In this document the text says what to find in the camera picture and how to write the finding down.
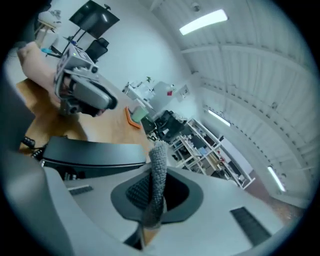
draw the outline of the black cable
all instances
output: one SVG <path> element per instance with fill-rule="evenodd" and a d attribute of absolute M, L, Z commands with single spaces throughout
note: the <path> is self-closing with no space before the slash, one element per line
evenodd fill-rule
<path fill-rule="evenodd" d="M 31 139 L 27 136 L 23 137 L 23 140 L 21 140 L 21 142 L 26 145 L 27 147 L 29 147 L 30 149 L 33 149 L 36 145 L 36 142 L 34 139 Z"/>

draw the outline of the white wall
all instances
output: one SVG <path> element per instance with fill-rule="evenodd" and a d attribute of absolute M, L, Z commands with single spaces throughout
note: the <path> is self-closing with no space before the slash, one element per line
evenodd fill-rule
<path fill-rule="evenodd" d="M 53 1 L 52 9 L 61 10 L 60 36 L 71 36 L 79 29 L 69 18 L 86 2 Z M 102 35 L 110 43 L 109 51 L 97 62 L 105 78 L 119 89 L 128 81 L 145 81 L 147 76 L 168 84 L 178 84 L 188 79 L 191 72 L 178 45 L 160 21 L 138 0 L 95 2 L 101 6 L 108 4 L 111 12 L 120 19 Z M 86 34 L 79 46 L 86 49 L 93 40 Z"/>
<path fill-rule="evenodd" d="M 166 105 L 162 110 L 169 110 L 179 115 L 190 119 L 195 118 L 199 119 L 200 111 L 201 111 L 201 103 L 199 96 L 199 86 L 200 86 L 200 77 L 199 73 L 192 74 L 187 80 L 181 82 L 179 84 L 175 84 L 176 91 L 178 91 L 181 87 L 187 85 L 190 95 L 188 95 L 185 99 L 179 102 L 177 98 L 177 94 L 173 95 L 172 100 Z"/>
<path fill-rule="evenodd" d="M 231 155 L 231 157 L 236 161 L 239 167 L 245 171 L 247 174 L 250 174 L 254 169 L 250 163 L 244 158 L 244 156 L 231 144 L 229 140 L 224 138 L 221 141 L 221 145 L 224 149 Z"/>

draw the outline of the air vent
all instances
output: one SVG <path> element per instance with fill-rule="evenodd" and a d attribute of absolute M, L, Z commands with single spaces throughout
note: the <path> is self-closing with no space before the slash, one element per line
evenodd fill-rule
<path fill-rule="evenodd" d="M 271 237 L 270 233 L 244 207 L 231 210 L 230 213 L 242 228 L 253 246 L 257 246 Z"/>

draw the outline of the wooden table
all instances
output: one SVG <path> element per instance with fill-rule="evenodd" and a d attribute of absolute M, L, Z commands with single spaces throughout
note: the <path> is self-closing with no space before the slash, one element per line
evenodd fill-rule
<path fill-rule="evenodd" d="M 48 142 L 51 136 L 67 135 L 70 139 L 113 144 L 141 144 L 149 162 L 151 149 L 144 129 L 131 126 L 126 118 L 125 106 L 132 100 L 101 77 L 101 83 L 118 98 L 118 105 L 113 110 L 106 110 L 101 116 L 92 117 L 79 113 L 73 116 L 61 116 L 59 105 L 51 102 L 46 90 L 26 79 L 16 86 L 26 100 L 26 106 L 35 114 L 35 120 L 26 132 L 26 136 L 35 140 L 36 147 Z M 26 146 L 20 150 L 29 154 Z"/>

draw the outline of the black equipment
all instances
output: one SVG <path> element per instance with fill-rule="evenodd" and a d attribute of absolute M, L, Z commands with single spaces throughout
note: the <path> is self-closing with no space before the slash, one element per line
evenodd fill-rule
<path fill-rule="evenodd" d="M 72 17 L 71 22 L 98 39 L 120 19 L 94 1 L 88 1 Z"/>

